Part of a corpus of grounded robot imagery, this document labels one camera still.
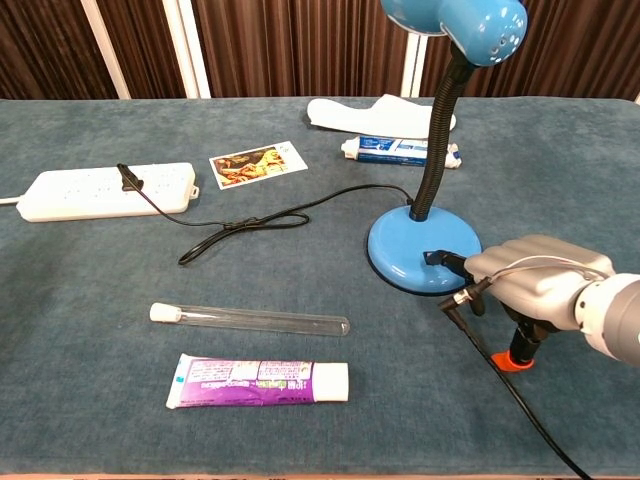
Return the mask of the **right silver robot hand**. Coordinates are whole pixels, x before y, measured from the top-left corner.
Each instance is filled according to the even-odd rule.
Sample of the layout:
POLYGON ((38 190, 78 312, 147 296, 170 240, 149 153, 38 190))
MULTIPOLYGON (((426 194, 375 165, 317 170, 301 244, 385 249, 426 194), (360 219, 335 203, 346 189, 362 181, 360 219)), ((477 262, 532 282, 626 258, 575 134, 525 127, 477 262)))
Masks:
POLYGON ((488 293, 516 323, 509 348, 491 356, 499 371, 509 373, 531 368, 549 334, 579 330, 574 312, 579 295, 615 275, 606 255, 541 234, 509 240, 469 257, 442 249, 423 256, 427 265, 442 266, 465 280, 440 304, 450 318, 459 319, 457 307, 463 304, 482 316, 483 295, 488 293))

